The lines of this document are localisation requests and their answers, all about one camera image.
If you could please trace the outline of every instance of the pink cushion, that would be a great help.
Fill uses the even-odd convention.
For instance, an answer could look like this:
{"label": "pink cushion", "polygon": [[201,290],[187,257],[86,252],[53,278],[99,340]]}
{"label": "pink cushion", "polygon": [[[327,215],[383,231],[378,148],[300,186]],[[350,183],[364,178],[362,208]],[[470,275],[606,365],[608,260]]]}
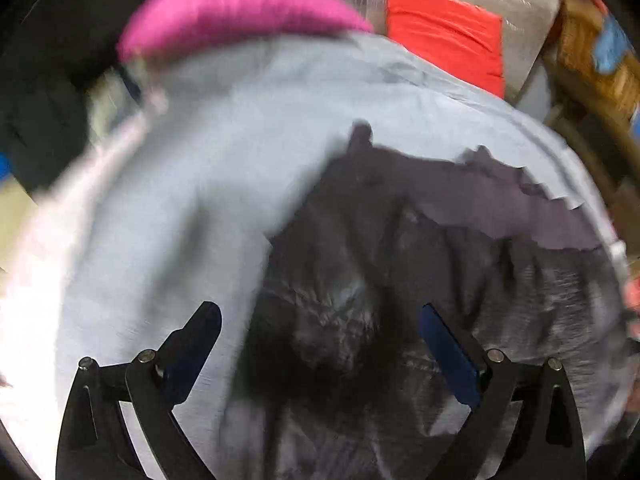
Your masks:
{"label": "pink cushion", "polygon": [[148,54],[188,54],[213,44],[278,32],[372,32],[342,0],[146,0],[118,44],[120,60]]}

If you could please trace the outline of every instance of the metal screw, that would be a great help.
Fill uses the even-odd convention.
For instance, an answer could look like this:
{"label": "metal screw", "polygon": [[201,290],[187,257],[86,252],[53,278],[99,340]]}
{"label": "metal screw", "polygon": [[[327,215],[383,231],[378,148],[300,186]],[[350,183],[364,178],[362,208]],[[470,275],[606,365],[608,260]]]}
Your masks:
{"label": "metal screw", "polygon": [[560,362],[560,360],[556,359],[555,357],[552,357],[551,359],[549,359],[549,361],[547,361],[547,363],[556,372],[562,370],[562,363]]}
{"label": "metal screw", "polygon": [[91,359],[90,357],[83,357],[78,362],[78,368],[80,368],[83,371],[87,371],[89,368],[91,368],[92,364],[94,364],[93,359]]}
{"label": "metal screw", "polygon": [[502,361],[504,361],[504,354],[497,348],[491,348],[491,350],[489,350],[486,354],[494,363],[501,363]]}
{"label": "metal screw", "polygon": [[141,363],[148,363],[149,361],[153,361],[156,358],[156,351],[147,349],[143,350],[138,354],[138,361]]}

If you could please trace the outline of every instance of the blue cloth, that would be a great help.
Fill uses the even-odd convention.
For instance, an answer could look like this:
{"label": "blue cloth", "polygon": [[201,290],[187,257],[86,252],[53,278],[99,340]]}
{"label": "blue cloth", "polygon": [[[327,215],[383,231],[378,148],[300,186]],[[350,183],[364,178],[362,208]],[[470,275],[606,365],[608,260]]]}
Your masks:
{"label": "blue cloth", "polygon": [[611,14],[606,16],[591,54],[596,72],[602,75],[613,74],[630,48],[629,40],[616,19]]}
{"label": "blue cloth", "polygon": [[0,182],[11,174],[11,165],[9,159],[0,153]]}

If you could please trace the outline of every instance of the red square cushion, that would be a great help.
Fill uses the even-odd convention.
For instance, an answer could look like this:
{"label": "red square cushion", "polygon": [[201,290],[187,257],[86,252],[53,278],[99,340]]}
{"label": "red square cushion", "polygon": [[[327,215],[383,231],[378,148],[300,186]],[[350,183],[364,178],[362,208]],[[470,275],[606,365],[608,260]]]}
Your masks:
{"label": "red square cushion", "polygon": [[386,0],[386,28],[416,56],[504,97],[500,16],[458,0]]}

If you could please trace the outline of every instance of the blue gripper pad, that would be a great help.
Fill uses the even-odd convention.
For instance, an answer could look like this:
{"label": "blue gripper pad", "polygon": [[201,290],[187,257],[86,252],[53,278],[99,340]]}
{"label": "blue gripper pad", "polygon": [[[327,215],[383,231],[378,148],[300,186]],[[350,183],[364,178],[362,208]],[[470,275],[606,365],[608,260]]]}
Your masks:
{"label": "blue gripper pad", "polygon": [[420,312],[420,335],[458,402],[476,408],[480,404],[478,370],[429,303]]}

